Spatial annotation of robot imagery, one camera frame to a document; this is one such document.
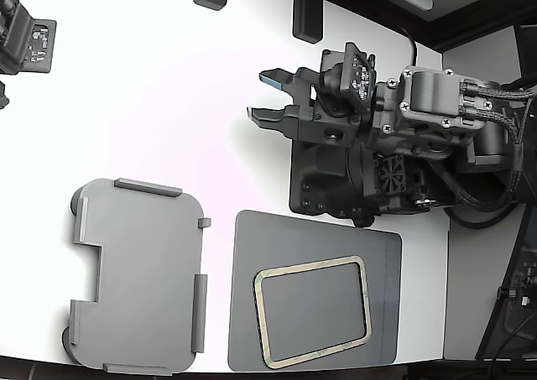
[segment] rectangular frame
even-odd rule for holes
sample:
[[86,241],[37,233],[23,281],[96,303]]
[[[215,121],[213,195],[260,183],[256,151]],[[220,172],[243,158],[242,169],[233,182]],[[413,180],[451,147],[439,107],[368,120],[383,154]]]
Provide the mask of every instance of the rectangular frame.
[[[335,346],[330,346],[325,349],[321,349],[319,351],[308,352],[302,355],[298,355],[297,357],[290,357],[290,358],[283,359],[280,361],[274,361],[270,353],[269,333],[267,331],[267,320],[266,320],[264,300],[263,300],[263,287],[262,287],[263,280],[265,278],[278,277],[281,275],[287,275],[291,273],[303,273],[304,271],[312,271],[312,270],[322,269],[322,268],[337,267],[340,265],[346,265],[346,264],[352,264],[352,263],[357,264],[359,271],[360,271],[359,278],[360,278],[361,291],[362,291],[362,308],[363,308],[364,320],[365,320],[365,326],[366,326],[365,336],[357,340],[345,342],[345,343],[335,345]],[[264,269],[263,271],[259,272],[256,275],[253,281],[253,287],[254,287],[254,298],[255,298],[255,303],[256,303],[256,310],[258,313],[258,327],[259,327],[259,333],[261,335],[261,344],[262,344],[261,347],[263,350],[263,360],[265,364],[271,369],[280,369],[282,367],[288,367],[288,366],[296,365],[298,363],[307,362],[307,361],[316,359],[318,357],[325,357],[333,353],[345,351],[355,346],[363,345],[366,342],[368,342],[368,340],[371,338],[372,328],[371,328],[371,315],[369,312],[368,283],[366,280],[366,269],[365,269],[365,264],[363,260],[359,256],[333,258],[330,260],[298,264],[298,265],[293,265],[290,267]]]

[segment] white surface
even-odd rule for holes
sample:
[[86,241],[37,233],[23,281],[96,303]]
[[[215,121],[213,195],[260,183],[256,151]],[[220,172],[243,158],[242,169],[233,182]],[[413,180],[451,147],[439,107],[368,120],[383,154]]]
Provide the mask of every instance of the white surface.
[[[258,81],[274,67],[318,69],[324,48],[355,41],[399,76],[406,38],[326,4],[325,39],[291,35],[292,0],[22,0],[58,20],[50,75],[6,77],[0,112],[0,355],[69,362],[60,342],[71,299],[95,295],[96,254],[72,244],[70,198],[95,178],[178,186],[213,219],[206,351],[191,371],[226,372],[234,223],[244,209],[292,215],[290,141],[249,122],[246,106],[290,98]],[[420,47],[420,65],[441,56]],[[325,217],[323,221],[336,221]],[[396,362],[441,358],[448,220],[441,211],[378,219],[404,242]]]

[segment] wire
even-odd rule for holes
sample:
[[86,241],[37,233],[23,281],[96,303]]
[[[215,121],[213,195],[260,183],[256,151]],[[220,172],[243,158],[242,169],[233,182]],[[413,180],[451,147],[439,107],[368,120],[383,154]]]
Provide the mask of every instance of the wire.
[[491,218],[488,221],[484,221],[484,222],[469,222],[469,221],[465,221],[464,219],[459,217],[453,211],[453,208],[444,208],[444,212],[453,221],[455,221],[456,223],[458,223],[462,227],[465,227],[467,229],[472,229],[472,230],[480,230],[480,229],[487,229],[488,227],[492,227],[494,225],[497,225],[499,222],[501,222],[505,218],[507,218],[511,214],[511,212],[513,212],[515,210],[515,208],[517,206],[519,206],[518,203],[510,204],[507,208],[505,208],[503,211],[501,211],[499,214],[497,214],[494,218]]
[[524,110],[524,115],[522,116],[522,122],[520,123],[519,137],[517,139],[517,143],[522,142],[522,137],[524,136],[524,126],[526,125],[526,120],[528,119],[529,109],[531,108],[532,101],[533,99],[529,99],[528,103],[526,104],[526,110]]
[[523,101],[535,96],[534,88],[530,88],[526,91],[501,91],[499,89],[477,86],[476,92],[481,96],[491,97],[492,99],[502,99],[505,101]]
[[32,368],[30,369],[28,380],[33,380],[36,367],[37,367],[37,362],[34,362],[34,364],[32,365]]
[[530,302],[530,303],[533,306],[533,312],[531,313],[531,315],[529,315],[529,317],[526,320],[524,320],[522,322],[522,324],[520,324],[517,328],[514,329],[514,331],[511,334],[509,334],[509,336],[505,339],[503,344],[500,345],[500,347],[498,348],[498,350],[494,354],[493,359],[490,361],[490,366],[488,367],[488,371],[487,371],[488,378],[490,380],[494,380],[494,365],[496,364],[496,361],[497,361],[500,353],[502,353],[502,351],[505,348],[505,346],[514,338],[514,336],[516,336],[519,333],[520,330],[522,330],[524,328],[524,326],[526,324],[528,324],[531,321],[531,319],[534,318],[535,313],[537,313],[537,309],[535,308],[534,302]]
[[410,64],[413,67],[416,67],[416,63],[418,62],[418,45],[416,44],[416,41],[412,38],[408,30],[406,30],[402,26],[398,26],[398,28],[409,39],[410,44],[412,45],[412,57],[410,59]]
[[454,377],[453,380],[463,380],[465,378],[469,378],[473,375],[478,375],[478,374],[486,374],[487,372],[482,369],[482,370],[475,370],[473,372],[466,372],[466,373],[463,373],[463,374],[460,374],[458,375],[457,377]]

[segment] robotic arm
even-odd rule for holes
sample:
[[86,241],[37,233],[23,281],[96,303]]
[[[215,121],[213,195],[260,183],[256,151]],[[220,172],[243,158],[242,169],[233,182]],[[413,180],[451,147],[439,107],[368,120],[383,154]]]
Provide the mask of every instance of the robotic arm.
[[537,201],[537,91],[409,66],[376,82],[375,57],[347,43],[324,50],[321,73],[276,69],[283,110],[249,108],[261,128],[293,140],[289,206],[371,226],[382,214],[467,205],[498,211]]
[[[49,73],[56,22],[34,19],[20,0],[0,0],[0,74]],[[0,82],[0,109],[9,100]]]

